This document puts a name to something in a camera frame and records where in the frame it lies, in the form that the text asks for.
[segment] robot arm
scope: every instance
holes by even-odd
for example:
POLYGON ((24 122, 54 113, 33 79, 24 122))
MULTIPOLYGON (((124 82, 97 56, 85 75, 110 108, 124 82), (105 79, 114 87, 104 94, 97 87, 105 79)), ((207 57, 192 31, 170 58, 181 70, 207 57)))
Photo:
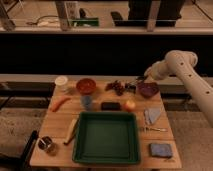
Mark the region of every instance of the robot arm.
POLYGON ((196 64, 195 53, 173 50, 166 54, 163 61, 158 61, 148 68, 144 75, 161 80, 175 74, 213 127, 213 88, 195 72, 193 67, 196 64))

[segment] green plastic tray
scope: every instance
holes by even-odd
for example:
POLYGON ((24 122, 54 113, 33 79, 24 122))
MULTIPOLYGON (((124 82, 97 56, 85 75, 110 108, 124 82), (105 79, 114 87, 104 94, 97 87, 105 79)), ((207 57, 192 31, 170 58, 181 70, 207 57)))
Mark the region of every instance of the green plastic tray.
POLYGON ((73 161, 136 164, 140 161, 137 122, 126 112, 82 112, 73 161))

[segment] black wall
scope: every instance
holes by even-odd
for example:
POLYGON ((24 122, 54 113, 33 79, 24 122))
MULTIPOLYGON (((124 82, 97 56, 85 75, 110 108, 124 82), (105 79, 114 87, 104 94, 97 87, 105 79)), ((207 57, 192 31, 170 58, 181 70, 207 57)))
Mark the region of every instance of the black wall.
POLYGON ((213 35, 0 34, 0 73, 141 75, 170 50, 197 53, 213 76, 213 35))

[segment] orange bowl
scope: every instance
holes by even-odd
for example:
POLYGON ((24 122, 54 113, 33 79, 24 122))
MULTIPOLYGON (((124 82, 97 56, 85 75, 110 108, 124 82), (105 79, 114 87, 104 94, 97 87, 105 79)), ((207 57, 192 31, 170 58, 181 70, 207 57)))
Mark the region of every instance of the orange bowl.
POLYGON ((76 89, 82 95, 90 95, 95 91, 96 83, 90 78, 84 78, 77 82, 76 89))

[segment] carrot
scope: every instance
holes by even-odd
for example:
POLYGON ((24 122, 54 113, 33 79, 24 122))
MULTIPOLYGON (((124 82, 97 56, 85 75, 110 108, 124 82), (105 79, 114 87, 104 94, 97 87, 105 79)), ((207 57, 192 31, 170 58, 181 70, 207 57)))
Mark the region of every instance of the carrot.
POLYGON ((56 101, 51 107, 50 107, 50 110, 52 112, 57 112, 57 110, 60 108, 60 106, 62 104, 64 104, 66 101, 70 100, 71 98, 68 97, 68 96, 64 96, 64 97, 61 97, 61 99, 59 99, 58 101, 56 101))

